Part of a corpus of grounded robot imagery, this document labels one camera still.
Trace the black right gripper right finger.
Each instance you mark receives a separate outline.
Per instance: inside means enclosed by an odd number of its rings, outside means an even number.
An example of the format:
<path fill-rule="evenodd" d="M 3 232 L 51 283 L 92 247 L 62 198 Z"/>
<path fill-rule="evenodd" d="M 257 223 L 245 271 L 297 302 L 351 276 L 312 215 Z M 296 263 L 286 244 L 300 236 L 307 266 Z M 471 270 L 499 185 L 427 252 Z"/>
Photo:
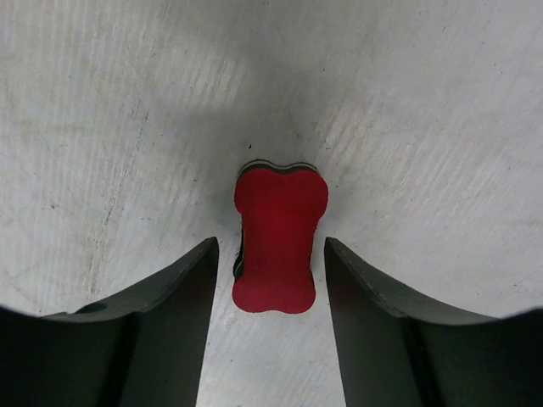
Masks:
<path fill-rule="evenodd" d="M 542 312 L 503 318 L 440 302 L 335 238 L 327 291 L 348 406 L 539 406 Z"/>

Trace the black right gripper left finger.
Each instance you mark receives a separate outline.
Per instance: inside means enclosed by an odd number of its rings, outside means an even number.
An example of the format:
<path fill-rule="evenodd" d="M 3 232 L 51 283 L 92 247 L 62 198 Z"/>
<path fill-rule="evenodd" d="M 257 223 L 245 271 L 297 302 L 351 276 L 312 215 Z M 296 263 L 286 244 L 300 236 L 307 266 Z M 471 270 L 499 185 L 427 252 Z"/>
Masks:
<path fill-rule="evenodd" d="M 218 259 L 210 237 L 74 313 L 2 308 L 2 405 L 195 405 Z"/>

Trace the red bone-shaped eraser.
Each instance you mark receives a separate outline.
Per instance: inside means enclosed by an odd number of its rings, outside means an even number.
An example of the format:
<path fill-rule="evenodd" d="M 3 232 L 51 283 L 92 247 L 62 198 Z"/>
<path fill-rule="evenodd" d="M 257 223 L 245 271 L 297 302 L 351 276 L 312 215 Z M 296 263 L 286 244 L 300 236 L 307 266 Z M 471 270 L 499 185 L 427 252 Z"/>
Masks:
<path fill-rule="evenodd" d="M 234 189 L 241 244 L 232 300 L 248 313 L 301 314 L 315 302 L 314 238 L 328 202 L 327 183 L 311 164 L 244 165 Z"/>

